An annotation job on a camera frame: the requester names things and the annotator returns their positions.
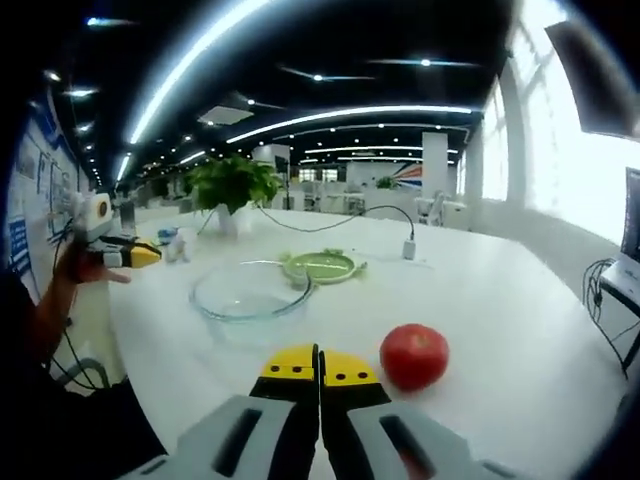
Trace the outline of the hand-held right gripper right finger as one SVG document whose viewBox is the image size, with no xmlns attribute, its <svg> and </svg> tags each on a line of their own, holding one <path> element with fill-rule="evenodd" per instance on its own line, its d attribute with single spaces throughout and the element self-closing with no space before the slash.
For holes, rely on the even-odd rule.
<svg viewBox="0 0 640 480">
<path fill-rule="evenodd" d="M 321 430 L 338 479 L 523 479 L 475 459 L 468 442 L 405 401 L 393 401 L 362 359 L 319 353 Z"/>
</svg>

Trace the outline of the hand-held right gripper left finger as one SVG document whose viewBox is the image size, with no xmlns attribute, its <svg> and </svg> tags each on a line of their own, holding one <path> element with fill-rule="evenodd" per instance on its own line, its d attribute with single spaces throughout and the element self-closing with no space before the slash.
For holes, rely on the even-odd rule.
<svg viewBox="0 0 640 480">
<path fill-rule="evenodd" d="M 306 479 L 319 438 L 319 347 L 277 351 L 234 395 L 125 479 Z"/>
</svg>

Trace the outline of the person's left hand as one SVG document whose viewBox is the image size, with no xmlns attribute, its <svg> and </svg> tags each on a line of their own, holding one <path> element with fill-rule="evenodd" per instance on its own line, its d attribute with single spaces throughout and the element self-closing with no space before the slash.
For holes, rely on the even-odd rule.
<svg viewBox="0 0 640 480">
<path fill-rule="evenodd" d="M 54 267 L 54 283 L 79 285 L 102 281 L 128 284 L 131 278 L 106 268 L 97 253 L 88 252 L 77 243 L 71 243 L 66 247 Z"/>
</svg>

